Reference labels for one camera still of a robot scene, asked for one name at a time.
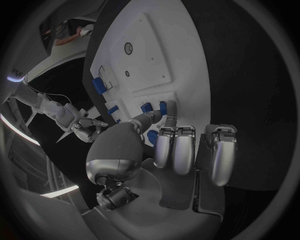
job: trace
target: light strip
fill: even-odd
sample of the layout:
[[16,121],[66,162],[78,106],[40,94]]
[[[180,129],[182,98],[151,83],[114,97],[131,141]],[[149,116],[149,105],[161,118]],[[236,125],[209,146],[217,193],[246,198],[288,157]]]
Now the light strip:
[[41,196],[51,199],[51,198],[55,198],[57,196],[69,193],[69,192],[71,192],[75,189],[78,189],[78,188],[79,188],[79,186],[75,185],[75,186],[71,186],[71,187],[68,187],[68,188],[65,188],[65,189],[62,189],[62,190],[59,190],[59,191],[54,191],[54,192],[42,194]]
[[5,124],[7,126],[9,126],[14,132],[16,132],[17,134],[19,134],[23,138],[29,140],[30,142],[32,142],[32,143],[34,143],[36,145],[40,145],[36,140],[32,139],[31,137],[25,135],[23,132],[21,132],[18,129],[16,129],[9,121],[6,120],[6,118],[1,113],[0,113],[0,119],[2,119],[2,121],[5,122]]
[[7,80],[9,80],[9,81],[11,81],[11,82],[14,82],[14,83],[19,83],[19,82],[22,82],[23,81],[23,79],[24,79],[25,77],[23,77],[23,78],[21,78],[21,79],[14,79],[14,78],[11,78],[11,77],[7,77]]

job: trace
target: person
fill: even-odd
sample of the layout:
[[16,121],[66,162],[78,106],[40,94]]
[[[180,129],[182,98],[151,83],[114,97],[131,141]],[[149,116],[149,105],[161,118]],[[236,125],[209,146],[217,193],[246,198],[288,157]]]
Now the person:
[[[55,46],[62,46],[74,41],[78,37],[89,35],[92,30],[85,29],[85,27],[90,24],[94,24],[94,22],[81,19],[69,19],[60,23],[56,28]],[[42,33],[43,41],[49,38],[50,34],[51,30]]]

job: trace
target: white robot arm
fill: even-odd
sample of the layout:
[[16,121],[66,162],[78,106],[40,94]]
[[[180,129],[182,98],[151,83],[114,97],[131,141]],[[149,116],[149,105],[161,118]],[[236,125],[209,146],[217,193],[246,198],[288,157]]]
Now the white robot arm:
[[[74,132],[79,139],[86,143],[92,143],[101,133],[101,127],[108,126],[105,122],[87,118],[89,114],[84,109],[78,111],[70,103],[62,105],[57,101],[50,100],[45,94],[36,94],[23,82],[10,97],[30,106],[34,113],[47,115],[64,132]],[[91,132],[88,129],[90,126],[96,126],[96,131]]]

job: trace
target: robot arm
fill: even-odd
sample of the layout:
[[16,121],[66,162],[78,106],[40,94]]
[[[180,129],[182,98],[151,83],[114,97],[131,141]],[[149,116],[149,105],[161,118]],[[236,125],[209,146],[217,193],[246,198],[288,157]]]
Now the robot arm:
[[[30,106],[34,113],[45,114],[53,119],[56,124],[67,133],[74,132],[84,142],[91,143],[101,133],[101,127],[108,124],[95,119],[87,118],[89,115],[84,109],[78,111],[72,104],[60,104],[50,100],[45,94],[36,94],[23,82],[10,96]],[[88,127],[96,126],[96,131],[91,132]]]

